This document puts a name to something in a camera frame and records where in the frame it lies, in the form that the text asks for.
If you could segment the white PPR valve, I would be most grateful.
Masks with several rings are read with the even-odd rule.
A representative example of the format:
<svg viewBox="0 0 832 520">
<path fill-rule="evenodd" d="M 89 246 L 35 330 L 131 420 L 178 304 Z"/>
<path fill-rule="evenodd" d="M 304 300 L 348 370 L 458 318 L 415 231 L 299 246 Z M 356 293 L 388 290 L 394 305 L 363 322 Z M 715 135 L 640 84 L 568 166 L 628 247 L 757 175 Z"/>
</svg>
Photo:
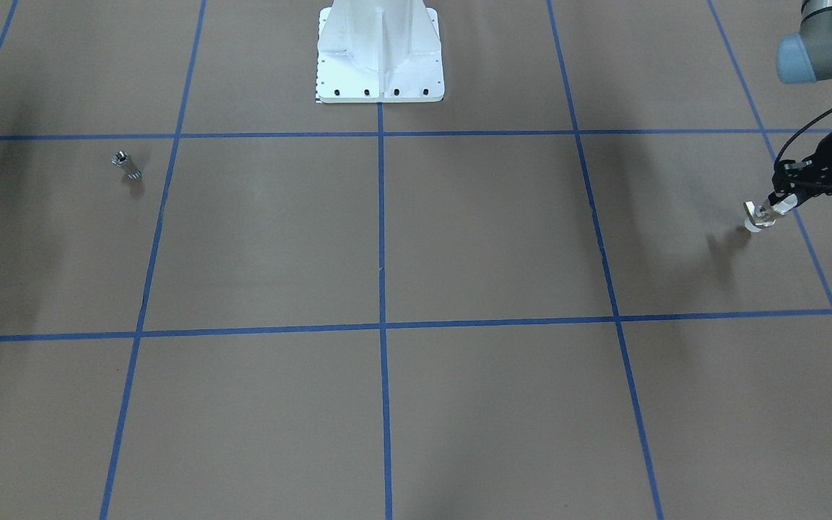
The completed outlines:
<svg viewBox="0 0 832 520">
<path fill-rule="evenodd" d="M 753 201 L 746 201 L 743 204 L 744 209 L 744 228 L 750 233 L 759 233 L 765 228 L 771 228 L 777 220 L 782 218 L 782 214 L 770 207 L 769 204 L 757 205 Z"/>
</svg>

